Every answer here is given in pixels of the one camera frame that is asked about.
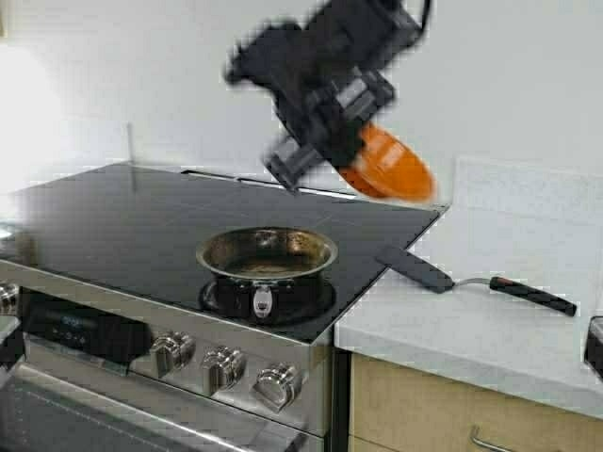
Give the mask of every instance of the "stove knob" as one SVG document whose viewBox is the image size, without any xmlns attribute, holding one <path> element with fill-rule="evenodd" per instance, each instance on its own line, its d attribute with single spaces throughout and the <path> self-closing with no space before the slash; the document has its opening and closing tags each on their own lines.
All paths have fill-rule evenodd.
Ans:
<svg viewBox="0 0 603 452">
<path fill-rule="evenodd" d="M 195 353 L 195 342 L 181 332 L 170 332 L 159 336 L 151 347 L 155 359 L 155 372 L 162 379 L 172 371 L 184 368 Z"/>
<path fill-rule="evenodd" d="M 274 412 L 280 412 L 302 390 L 302 376 L 293 365 L 275 364 L 260 372 L 252 395 Z"/>
<path fill-rule="evenodd" d="M 0 284 L 0 315 L 17 315 L 19 286 L 16 284 Z"/>
<path fill-rule="evenodd" d="M 201 364 L 204 396 L 211 397 L 217 391 L 235 386 L 245 373 L 246 364 L 245 355 L 237 348 L 208 351 Z"/>
</svg>

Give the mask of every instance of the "black glass cooktop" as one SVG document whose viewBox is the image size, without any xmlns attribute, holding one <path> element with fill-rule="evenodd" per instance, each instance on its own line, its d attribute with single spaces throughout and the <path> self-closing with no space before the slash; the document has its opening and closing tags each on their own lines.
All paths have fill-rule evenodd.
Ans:
<svg viewBox="0 0 603 452">
<path fill-rule="evenodd" d="M 19 254 L 0 247 L 0 259 L 193 311 L 203 309 L 199 294 L 213 279 L 195 257 L 210 237 L 261 226 L 325 234 L 339 247 L 324 273 L 336 293 L 333 307 L 299 324 L 257 327 L 307 343 L 381 275 L 373 257 L 381 246 L 407 248 L 438 217 L 125 164 L 17 192 L 5 208 L 0 218 L 10 217 L 30 243 Z"/>
</svg>

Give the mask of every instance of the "spatula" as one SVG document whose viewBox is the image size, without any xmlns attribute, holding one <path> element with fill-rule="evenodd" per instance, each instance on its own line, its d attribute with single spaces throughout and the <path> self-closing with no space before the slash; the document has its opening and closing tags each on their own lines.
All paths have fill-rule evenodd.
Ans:
<svg viewBox="0 0 603 452">
<path fill-rule="evenodd" d="M 495 276 L 490 280 L 485 278 L 472 278 L 455 282 L 439 268 L 416 257 L 406 250 L 401 250 L 396 247 L 388 246 L 383 248 L 376 259 L 379 263 L 388 266 L 392 270 L 397 271 L 400 275 L 421 284 L 423 287 L 436 294 L 443 294 L 452 290 L 454 287 L 463 285 L 484 284 L 488 285 L 491 290 L 525 299 L 532 303 L 559 311 L 570 317 L 576 315 L 576 311 L 578 310 L 578 307 L 575 304 L 570 303 L 565 299 L 561 299 L 542 290 L 500 276 Z"/>
</svg>

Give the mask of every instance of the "orange object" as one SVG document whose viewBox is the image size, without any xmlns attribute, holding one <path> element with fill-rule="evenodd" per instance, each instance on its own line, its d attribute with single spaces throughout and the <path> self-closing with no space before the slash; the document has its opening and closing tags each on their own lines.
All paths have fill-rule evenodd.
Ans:
<svg viewBox="0 0 603 452">
<path fill-rule="evenodd" d="M 425 202 L 433 197 L 432 174 L 407 146 L 373 124 L 361 137 L 365 147 L 351 168 L 339 171 L 351 186 L 373 198 Z"/>
<path fill-rule="evenodd" d="M 386 194 L 382 193 L 377 188 L 365 181 L 365 179 L 354 168 L 340 169 L 339 174 L 341 174 L 341 177 L 343 177 L 348 184 L 353 186 L 354 189 L 361 192 L 363 195 L 367 195 L 370 198 L 389 198 Z"/>
</svg>

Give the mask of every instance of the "cabinet drawer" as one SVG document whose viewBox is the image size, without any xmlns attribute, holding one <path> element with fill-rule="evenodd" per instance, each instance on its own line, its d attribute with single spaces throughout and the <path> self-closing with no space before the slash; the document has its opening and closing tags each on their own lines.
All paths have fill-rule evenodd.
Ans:
<svg viewBox="0 0 603 452">
<path fill-rule="evenodd" d="M 393 450 L 482 452 L 474 426 L 515 452 L 603 450 L 603 421 L 360 355 L 351 403 L 351 434 Z"/>
<path fill-rule="evenodd" d="M 350 452 L 392 452 L 392 450 L 350 436 Z"/>
</svg>

